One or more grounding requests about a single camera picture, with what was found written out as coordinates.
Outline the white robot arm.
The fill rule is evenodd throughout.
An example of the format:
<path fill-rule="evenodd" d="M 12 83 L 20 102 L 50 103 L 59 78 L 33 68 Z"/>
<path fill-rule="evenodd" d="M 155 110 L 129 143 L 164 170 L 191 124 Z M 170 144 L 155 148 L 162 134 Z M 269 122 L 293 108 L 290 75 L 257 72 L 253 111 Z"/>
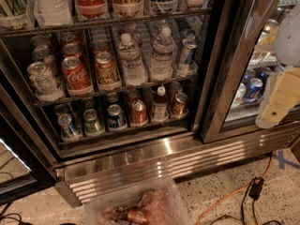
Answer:
<path fill-rule="evenodd" d="M 300 102 L 300 4 L 281 22 L 275 53 L 277 60 L 287 67 L 280 73 L 272 73 L 267 80 L 255 120 L 259 128 L 277 126 Z"/>

